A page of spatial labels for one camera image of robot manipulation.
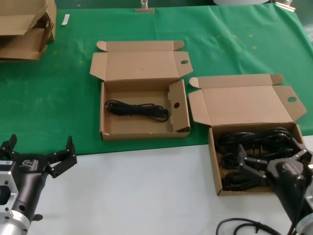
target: loose black cable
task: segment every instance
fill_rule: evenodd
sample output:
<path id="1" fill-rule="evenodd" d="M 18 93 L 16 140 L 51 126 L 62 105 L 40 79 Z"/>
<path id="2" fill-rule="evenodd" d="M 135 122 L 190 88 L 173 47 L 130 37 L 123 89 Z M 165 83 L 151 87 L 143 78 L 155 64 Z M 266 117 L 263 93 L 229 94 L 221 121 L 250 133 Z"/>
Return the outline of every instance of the loose black cable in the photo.
<path id="1" fill-rule="evenodd" d="M 105 108 L 119 116 L 143 115 L 155 121 L 164 122 L 169 118 L 169 112 L 160 105 L 155 104 L 126 104 L 119 100 L 109 99 Z"/>
<path id="2" fill-rule="evenodd" d="M 253 220 L 250 220 L 250 219 L 244 219 L 244 218 L 231 218 L 231 219 L 225 219 L 223 221 L 221 221 L 217 228 L 216 228 L 216 233 L 215 235 L 219 235 L 219 230 L 220 230 L 220 227 L 223 223 L 226 223 L 226 222 L 229 222 L 229 221 L 244 221 L 244 222 L 249 222 L 249 223 L 245 223 L 245 224 L 241 224 L 239 226 L 236 227 L 235 231 L 234 231 L 234 234 L 233 235 L 236 235 L 238 230 L 242 227 L 246 227 L 246 226 L 252 226 L 252 227 L 255 227 L 256 229 L 256 232 L 258 230 L 263 230 L 271 235 L 282 235 L 281 233 L 277 232 L 276 230 L 272 229 L 271 227 L 265 225 L 265 224 L 262 224 L 260 222 L 256 222 L 256 221 L 253 221 Z"/>

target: white table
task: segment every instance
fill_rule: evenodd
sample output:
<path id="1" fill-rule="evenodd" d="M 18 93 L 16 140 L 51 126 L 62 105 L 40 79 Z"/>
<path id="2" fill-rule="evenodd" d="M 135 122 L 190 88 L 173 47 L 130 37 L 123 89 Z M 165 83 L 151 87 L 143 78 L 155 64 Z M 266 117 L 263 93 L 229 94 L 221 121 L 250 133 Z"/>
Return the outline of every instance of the white table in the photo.
<path id="1" fill-rule="evenodd" d="M 313 149 L 313 136 L 305 141 Z M 44 219 L 29 235 L 214 235 L 231 217 L 287 234 L 291 224 L 275 195 L 218 197 L 207 145 L 79 157 L 47 179 L 36 213 Z M 220 235 L 232 235 L 238 224 L 226 223 Z"/>

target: green tablecloth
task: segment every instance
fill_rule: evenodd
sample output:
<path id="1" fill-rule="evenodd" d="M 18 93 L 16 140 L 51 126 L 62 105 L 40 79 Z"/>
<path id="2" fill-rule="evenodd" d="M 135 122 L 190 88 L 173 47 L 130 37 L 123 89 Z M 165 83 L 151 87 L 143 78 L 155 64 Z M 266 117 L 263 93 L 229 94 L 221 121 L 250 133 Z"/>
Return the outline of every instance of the green tablecloth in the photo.
<path id="1" fill-rule="evenodd" d="M 39 62 L 0 64 L 0 141 L 17 134 L 17 151 L 62 149 L 69 135 L 78 154 L 207 143 L 208 127 L 194 122 L 185 139 L 102 142 L 101 82 L 89 74 L 100 40 L 183 40 L 194 68 L 184 77 L 188 93 L 191 76 L 281 73 L 308 109 L 298 121 L 303 134 L 313 135 L 312 46 L 296 14 L 273 4 L 59 10 L 56 27 Z"/>

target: coiled black cable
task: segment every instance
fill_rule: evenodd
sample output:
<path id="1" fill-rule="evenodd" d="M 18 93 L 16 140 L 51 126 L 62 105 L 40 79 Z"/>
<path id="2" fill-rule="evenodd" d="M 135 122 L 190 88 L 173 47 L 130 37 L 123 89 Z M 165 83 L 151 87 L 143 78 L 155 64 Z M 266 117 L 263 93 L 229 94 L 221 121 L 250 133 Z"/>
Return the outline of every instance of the coiled black cable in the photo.
<path id="1" fill-rule="evenodd" d="M 292 135 L 285 128 L 276 128 L 262 133 L 228 133 L 216 138 L 216 151 L 222 153 L 220 164 L 226 169 L 237 169 L 238 146 L 243 145 L 248 157 L 270 161 L 288 158 L 296 154 L 290 145 Z M 258 186 L 239 172 L 231 172 L 222 179 L 224 190 L 243 191 Z"/>
<path id="2" fill-rule="evenodd" d="M 230 172 L 224 178 L 222 178 L 223 190 L 226 191 L 244 191 L 250 188 L 259 186 L 253 180 L 245 178 L 239 172 Z"/>
<path id="3" fill-rule="evenodd" d="M 155 104 L 126 104 L 119 100 L 109 99 L 105 103 L 108 111 L 115 115 L 143 115 L 155 121 L 164 122 L 169 118 L 169 112 L 160 105 Z"/>

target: open cardboard box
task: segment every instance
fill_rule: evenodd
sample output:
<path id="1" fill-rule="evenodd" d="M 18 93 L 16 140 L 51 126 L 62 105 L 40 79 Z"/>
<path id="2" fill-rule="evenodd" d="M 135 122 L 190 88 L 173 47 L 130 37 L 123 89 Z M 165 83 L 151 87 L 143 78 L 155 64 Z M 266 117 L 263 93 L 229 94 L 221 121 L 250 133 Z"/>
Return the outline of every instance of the open cardboard box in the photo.
<path id="1" fill-rule="evenodd" d="M 192 72 L 182 41 L 98 42 L 90 73 L 103 80 L 100 135 L 103 140 L 183 138 L 190 123 L 184 81 Z M 166 122 L 140 115 L 117 116 L 105 109 L 109 99 L 153 103 L 170 112 Z"/>
<path id="2" fill-rule="evenodd" d="M 192 77 L 190 85 L 201 90 L 189 94 L 194 121 L 209 125 L 209 150 L 216 194 L 247 195 L 270 193 L 268 187 L 246 191 L 225 191 L 221 179 L 232 170 L 220 164 L 221 154 L 215 151 L 218 135 L 232 132 L 263 132 L 284 127 L 303 143 L 301 131 L 294 122 L 306 109 L 290 86 L 282 83 L 279 74 L 251 74 Z"/>
<path id="3" fill-rule="evenodd" d="M 55 38 L 54 0 L 0 1 L 0 61 L 39 60 Z"/>

